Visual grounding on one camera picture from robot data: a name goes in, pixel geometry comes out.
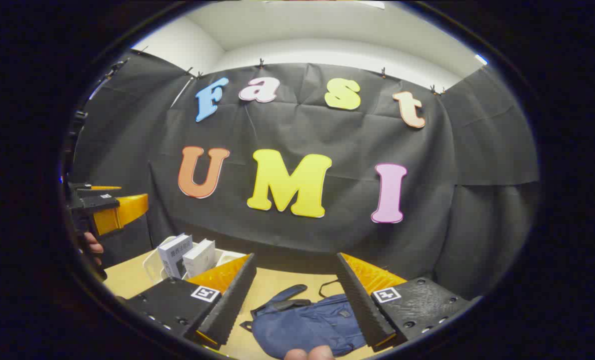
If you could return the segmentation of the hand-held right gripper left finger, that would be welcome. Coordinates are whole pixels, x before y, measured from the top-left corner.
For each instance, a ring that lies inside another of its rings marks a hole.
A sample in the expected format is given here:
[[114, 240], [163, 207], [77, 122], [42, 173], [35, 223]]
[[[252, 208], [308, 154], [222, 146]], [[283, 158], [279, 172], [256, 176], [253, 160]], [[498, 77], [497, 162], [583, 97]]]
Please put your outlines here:
[[247, 298], [256, 260], [250, 253], [187, 280], [170, 276], [123, 304], [174, 337], [219, 350]]

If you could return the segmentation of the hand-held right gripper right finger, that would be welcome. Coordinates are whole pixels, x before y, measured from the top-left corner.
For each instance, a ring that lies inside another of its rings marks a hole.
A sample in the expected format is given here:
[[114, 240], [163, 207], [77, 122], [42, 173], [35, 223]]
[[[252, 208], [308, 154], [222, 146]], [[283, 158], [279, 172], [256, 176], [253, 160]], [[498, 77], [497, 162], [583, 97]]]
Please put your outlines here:
[[374, 351], [440, 332], [482, 301], [464, 297], [430, 276], [401, 276], [339, 252], [336, 276], [366, 343]]

